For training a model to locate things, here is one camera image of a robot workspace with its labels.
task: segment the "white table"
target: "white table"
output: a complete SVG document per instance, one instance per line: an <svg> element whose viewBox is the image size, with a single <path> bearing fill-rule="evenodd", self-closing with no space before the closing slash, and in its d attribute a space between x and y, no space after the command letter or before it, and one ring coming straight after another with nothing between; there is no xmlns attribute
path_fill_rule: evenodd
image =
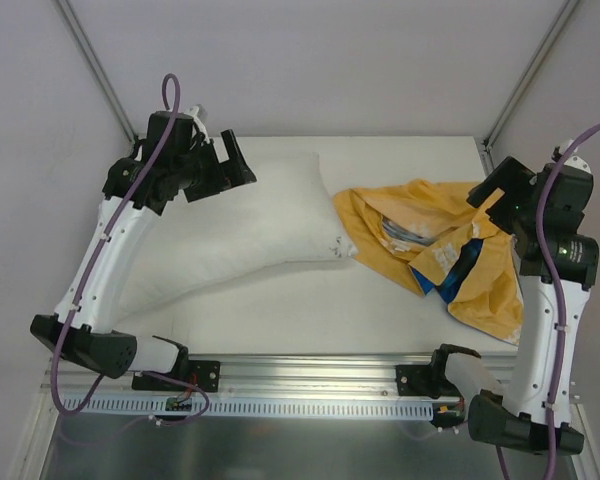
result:
<svg viewBox="0 0 600 480"><path fill-rule="evenodd" d="M240 138L245 157L281 151L320 154L331 194L414 178L484 178L471 137ZM461 324L432 292L420 298L358 264L285 264L193 292L155 316L118 329L163 335L191 353L364 354L430 352L455 343L483 353L515 348Z"/></svg>

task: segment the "robotic arm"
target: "robotic arm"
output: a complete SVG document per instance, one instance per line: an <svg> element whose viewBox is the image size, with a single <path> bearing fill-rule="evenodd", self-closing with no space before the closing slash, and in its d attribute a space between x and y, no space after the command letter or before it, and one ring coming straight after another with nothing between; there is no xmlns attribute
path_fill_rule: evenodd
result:
<svg viewBox="0 0 600 480"><path fill-rule="evenodd" d="M408 379L408 385L434 398L440 388L455 386L468 407L469 433L475 441L536 454L582 451L583 435L569 426L569 385L577 328L595 283L598 245L577 233L593 176L581 158L571 156L574 150L570 144L556 148L553 160L559 163L547 164L537 174L507 157L470 192L468 202L478 207L497 188L503 191L487 213L495 225L514 235L520 259L524 325L513 377L505 389L477 352L445 344L423 373ZM547 196L544 187L552 173L555 182ZM544 213L540 229L538 211ZM542 240L559 285L541 251Z"/></svg>
<svg viewBox="0 0 600 480"><path fill-rule="evenodd" d="M166 373L176 380L189 377L185 346L163 338L116 332L113 327L115 308L133 259L166 204L180 190L193 202L256 181L231 130L221 134L229 159L218 161L213 140L198 117L200 112L196 108L191 115L176 114L162 149L157 147L173 114L154 113L146 139L136 145L137 158L122 158L110 168L96 231L78 273L54 314L36 315L31 324L31 333L54 351L63 324L72 319L61 358L110 378L127 371ZM156 150L159 154L146 177L107 232L125 195ZM81 285L85 277L86 284ZM76 305L79 291L82 295Z"/></svg>

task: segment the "white pillowcase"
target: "white pillowcase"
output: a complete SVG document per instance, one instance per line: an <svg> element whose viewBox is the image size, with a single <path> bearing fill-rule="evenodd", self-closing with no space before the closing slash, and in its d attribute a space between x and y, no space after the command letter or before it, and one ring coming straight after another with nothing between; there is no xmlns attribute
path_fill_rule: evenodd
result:
<svg viewBox="0 0 600 480"><path fill-rule="evenodd" d="M258 181L167 204L123 289L118 318L283 262L345 259L355 245L320 175L317 153L248 158Z"/></svg>

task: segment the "yellow cloth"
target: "yellow cloth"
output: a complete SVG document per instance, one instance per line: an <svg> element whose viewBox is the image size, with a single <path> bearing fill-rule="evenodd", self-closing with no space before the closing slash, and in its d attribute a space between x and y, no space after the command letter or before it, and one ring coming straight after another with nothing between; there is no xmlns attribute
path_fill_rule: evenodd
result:
<svg viewBox="0 0 600 480"><path fill-rule="evenodd" d="M440 285L459 258L462 246L472 238L482 239L476 264L449 304L449 313L517 345L523 307L511 237L493 225L485 213L499 194L492 195L479 209L466 202L475 185L414 180L396 187L354 188L338 193L334 204L358 247L356 260L420 296L424 292L411 268ZM430 239L429 244L396 240L387 234L385 218Z"/></svg>

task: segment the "perforated metal strip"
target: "perforated metal strip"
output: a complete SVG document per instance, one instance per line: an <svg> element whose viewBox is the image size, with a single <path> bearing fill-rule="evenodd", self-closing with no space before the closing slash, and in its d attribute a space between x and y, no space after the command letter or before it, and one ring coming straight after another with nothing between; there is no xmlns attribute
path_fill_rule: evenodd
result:
<svg viewBox="0 0 600 480"><path fill-rule="evenodd" d="M65 407L72 409L84 398L83 395L65 395ZM200 411L204 405L201 398L193 398L191 412L167 411L166 396L94 395L84 412L117 415L176 415ZM392 401L347 401L316 399L212 399L205 413L216 417L266 417L266 418L342 418L376 420L429 421L433 418L433 406L427 402L398 403Z"/></svg>

